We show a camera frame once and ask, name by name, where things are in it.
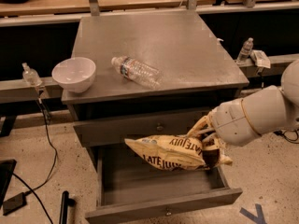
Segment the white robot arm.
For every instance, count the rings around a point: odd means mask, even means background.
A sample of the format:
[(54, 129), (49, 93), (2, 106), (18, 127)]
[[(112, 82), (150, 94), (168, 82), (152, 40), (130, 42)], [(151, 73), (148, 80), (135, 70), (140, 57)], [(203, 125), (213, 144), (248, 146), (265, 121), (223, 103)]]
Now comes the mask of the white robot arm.
[(244, 146), (265, 133), (294, 130), (299, 125), (299, 61), (290, 63), (281, 87), (269, 86), (244, 98), (221, 103), (200, 118), (188, 137), (212, 132), (214, 140)]

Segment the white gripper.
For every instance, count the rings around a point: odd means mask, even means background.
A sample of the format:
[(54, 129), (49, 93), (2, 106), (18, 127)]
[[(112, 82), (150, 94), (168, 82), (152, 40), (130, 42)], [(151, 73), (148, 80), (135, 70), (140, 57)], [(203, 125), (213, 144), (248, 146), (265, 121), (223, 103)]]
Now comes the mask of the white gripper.
[[(216, 132), (208, 133), (213, 128)], [(210, 112), (210, 118), (209, 116), (201, 117), (187, 132), (186, 136), (200, 136), (203, 150), (211, 151), (226, 149), (226, 144), (243, 147), (261, 135), (255, 131), (249, 122), (243, 106), (243, 99), (235, 99), (215, 107)]]

